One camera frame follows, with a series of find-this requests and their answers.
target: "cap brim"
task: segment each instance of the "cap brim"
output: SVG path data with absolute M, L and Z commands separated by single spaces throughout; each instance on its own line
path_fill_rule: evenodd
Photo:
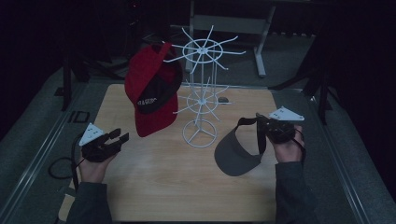
M 262 154 L 250 155 L 236 139 L 233 129 L 216 146 L 215 161 L 224 174 L 238 176 L 258 166 L 262 162 Z
M 177 114 L 174 112 L 177 112 L 177 110 L 178 104 L 176 93 L 165 105 L 153 113 L 141 114 L 137 109 L 135 109 L 134 122 L 137 134 L 140 137 L 146 137 L 168 127 L 175 121 Z

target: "person's left hand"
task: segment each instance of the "person's left hand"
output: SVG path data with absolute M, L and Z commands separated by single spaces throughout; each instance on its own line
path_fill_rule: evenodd
M 79 173 L 81 174 L 81 182 L 102 183 L 105 178 L 107 166 L 116 156 L 117 154 L 102 162 L 84 160 L 78 166 Z

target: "hand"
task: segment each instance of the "hand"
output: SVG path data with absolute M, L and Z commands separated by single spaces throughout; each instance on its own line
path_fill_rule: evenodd
M 302 137 L 303 127 L 295 125 L 294 128 L 299 131 L 296 131 L 294 139 L 304 146 L 304 141 Z M 274 144 L 276 160 L 278 162 L 288 162 L 288 161 L 300 161 L 302 159 L 303 153 L 300 147 L 293 141 L 289 141 L 284 144 Z
M 81 174 L 81 182 L 102 183 L 105 178 L 106 168 L 110 162 L 117 156 L 114 155 L 102 162 L 92 162 L 84 160 L 78 167 Z

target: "gray floor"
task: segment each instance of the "gray floor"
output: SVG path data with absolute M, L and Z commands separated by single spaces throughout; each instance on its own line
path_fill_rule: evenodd
M 313 38 L 271 35 L 262 57 L 268 76 L 260 78 L 250 48 L 243 56 L 227 56 L 220 63 L 219 84 L 266 88 L 294 76 Z M 321 223 L 396 223 L 396 205 L 390 198 L 364 144 L 347 113 L 330 98 L 327 126 L 317 116 L 315 100 L 300 93 L 306 80 L 286 90 L 273 91 L 277 106 L 305 116 L 307 152 L 305 178 L 318 197 Z M 70 120 L 73 112 L 89 112 L 93 122 L 109 84 L 121 83 L 93 76 L 89 83 L 73 84 L 73 103 L 62 112 L 62 98 L 53 96 L 62 86 L 62 72 L 45 83 L 20 120 L 0 143 L 0 207 L 2 223 L 54 223 L 70 179 L 48 175 L 50 164 L 69 157 L 70 147 L 87 123 Z M 56 175 L 69 175 L 68 161 L 57 163 Z

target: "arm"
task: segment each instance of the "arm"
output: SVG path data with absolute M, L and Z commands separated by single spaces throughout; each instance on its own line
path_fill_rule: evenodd
M 107 185 L 102 184 L 106 168 L 115 156 L 103 162 L 83 161 L 79 165 L 81 183 L 66 223 L 112 223 L 107 203 Z
M 302 128 L 296 126 L 295 139 L 303 146 Z M 297 144 L 273 144 L 276 151 L 276 223 L 318 223 L 317 201 L 305 184 L 302 151 Z

